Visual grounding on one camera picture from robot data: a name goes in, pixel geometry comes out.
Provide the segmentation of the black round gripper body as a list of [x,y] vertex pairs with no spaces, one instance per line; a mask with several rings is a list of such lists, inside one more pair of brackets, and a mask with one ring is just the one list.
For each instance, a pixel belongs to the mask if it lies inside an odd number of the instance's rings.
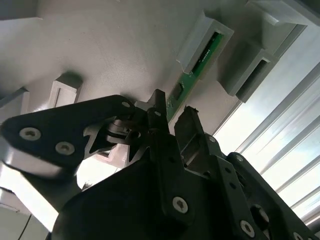
[[233,237],[226,183],[232,165],[212,158],[201,174],[175,157],[144,158],[73,197],[54,240],[219,240]]

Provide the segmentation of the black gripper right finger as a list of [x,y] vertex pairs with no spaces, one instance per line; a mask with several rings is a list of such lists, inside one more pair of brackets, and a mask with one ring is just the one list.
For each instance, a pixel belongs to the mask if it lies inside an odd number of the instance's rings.
[[238,152],[222,152],[218,141],[204,132],[195,108],[184,108],[174,133],[186,168],[213,181],[233,236],[250,240],[318,239],[245,157]]

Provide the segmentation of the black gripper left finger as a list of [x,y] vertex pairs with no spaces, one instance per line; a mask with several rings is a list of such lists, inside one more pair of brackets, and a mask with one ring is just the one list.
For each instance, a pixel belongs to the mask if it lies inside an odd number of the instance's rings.
[[21,154],[18,160],[5,158],[8,166],[51,182],[68,183],[83,160],[117,144],[129,147],[125,168],[144,158],[181,160],[169,133],[165,93],[159,89],[145,110],[111,95],[12,117],[0,132],[9,149]]

